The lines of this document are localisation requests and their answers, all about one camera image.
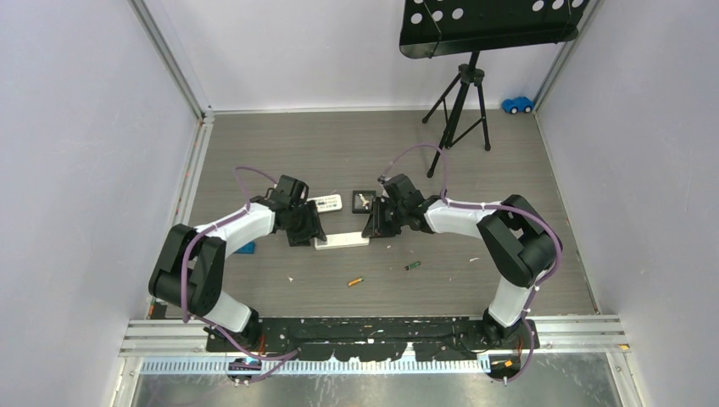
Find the battery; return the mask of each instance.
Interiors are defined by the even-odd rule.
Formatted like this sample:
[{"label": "battery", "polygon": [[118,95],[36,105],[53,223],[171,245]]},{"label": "battery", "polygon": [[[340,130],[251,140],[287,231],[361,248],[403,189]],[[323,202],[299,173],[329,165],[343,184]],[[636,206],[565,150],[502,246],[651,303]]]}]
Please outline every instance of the battery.
[{"label": "battery", "polygon": [[404,267],[404,269],[405,269],[405,270],[412,270],[412,269],[414,269],[415,267],[419,267],[419,265],[421,265],[421,262],[416,261],[416,262],[412,263],[411,265],[406,265],[406,266]]}]

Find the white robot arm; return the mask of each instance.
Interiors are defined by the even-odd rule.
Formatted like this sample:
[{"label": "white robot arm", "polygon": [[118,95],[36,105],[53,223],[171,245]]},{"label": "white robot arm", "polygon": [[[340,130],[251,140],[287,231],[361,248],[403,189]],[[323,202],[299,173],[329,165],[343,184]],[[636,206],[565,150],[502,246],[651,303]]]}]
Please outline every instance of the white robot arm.
[{"label": "white robot arm", "polygon": [[[493,346],[512,337],[520,328],[534,282],[548,271],[557,253],[541,226],[524,216],[490,208],[512,207],[539,218],[534,208],[519,195],[493,203],[442,200],[439,196],[424,199],[403,174],[380,181],[385,193],[375,198],[363,236],[393,237],[402,226],[409,226],[425,233],[457,233],[484,240],[501,277],[494,300],[484,311],[482,329]],[[515,231],[521,231],[521,236],[516,237]]]},{"label": "white robot arm", "polygon": [[282,176],[265,197],[251,199],[242,208],[208,225],[194,228],[175,225],[160,252],[149,282],[149,292],[170,304],[181,306],[182,257],[201,231],[210,229],[192,249],[197,261],[188,270],[187,310],[233,332],[245,332],[257,312],[222,291],[225,259],[247,243],[284,230],[290,246],[309,246],[314,237],[326,241],[314,201],[307,201],[304,182]]}]

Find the gray wooden floor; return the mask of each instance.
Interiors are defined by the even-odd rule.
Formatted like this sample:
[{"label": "gray wooden floor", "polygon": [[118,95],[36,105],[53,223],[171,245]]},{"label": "gray wooden floor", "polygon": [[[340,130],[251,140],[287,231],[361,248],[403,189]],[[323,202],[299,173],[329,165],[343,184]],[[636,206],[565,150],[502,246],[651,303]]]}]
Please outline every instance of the gray wooden floor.
[{"label": "gray wooden floor", "polygon": [[[429,124],[423,112],[350,112],[219,115],[192,208],[191,224],[219,219],[244,198],[232,177],[235,165],[251,165],[273,176],[286,174],[309,184],[310,195],[342,195],[341,212],[323,214],[326,233],[361,231],[366,215],[351,212],[353,189],[376,189],[393,156],[418,142],[438,142],[443,118]],[[460,129],[477,115],[463,114]],[[593,307],[577,258],[547,154],[534,118],[488,113],[492,151],[474,130],[448,152],[449,196],[474,202],[526,197],[558,232],[565,261],[542,286],[535,315],[590,314]],[[410,153],[394,174],[408,175],[425,196],[439,192],[442,171],[427,180],[433,151]],[[246,173],[252,195],[270,185]],[[405,271],[415,261],[421,266]],[[365,281],[347,287],[363,276]],[[410,230],[362,248],[316,251],[290,248],[284,232],[257,241],[254,255],[232,255],[224,289],[265,316],[480,315],[494,296],[499,274],[484,244],[454,235]]]}]

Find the power strip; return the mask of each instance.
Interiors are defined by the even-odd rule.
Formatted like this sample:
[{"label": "power strip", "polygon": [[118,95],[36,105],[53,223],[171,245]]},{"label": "power strip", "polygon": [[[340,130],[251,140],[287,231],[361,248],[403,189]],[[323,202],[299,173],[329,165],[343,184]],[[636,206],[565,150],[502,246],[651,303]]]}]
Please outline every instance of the power strip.
[{"label": "power strip", "polygon": [[342,197],[340,197],[338,193],[324,197],[307,198],[307,200],[315,201],[315,204],[317,204],[317,213],[320,214],[342,209]]},{"label": "power strip", "polygon": [[317,250],[327,250],[329,248],[355,248],[358,246],[367,246],[368,244],[370,244],[370,239],[368,237],[362,237],[361,231],[327,235],[326,242],[322,242],[320,239],[315,238],[315,248]]}]

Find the toy car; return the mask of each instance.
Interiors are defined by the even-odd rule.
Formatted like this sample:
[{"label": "toy car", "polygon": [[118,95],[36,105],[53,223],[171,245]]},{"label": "toy car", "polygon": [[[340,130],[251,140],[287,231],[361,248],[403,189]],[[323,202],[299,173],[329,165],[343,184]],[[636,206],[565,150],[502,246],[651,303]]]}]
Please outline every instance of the toy car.
[{"label": "toy car", "polygon": [[523,96],[514,99],[507,99],[502,102],[502,109],[509,114],[516,114],[520,110],[529,113],[534,110],[534,102]]}]

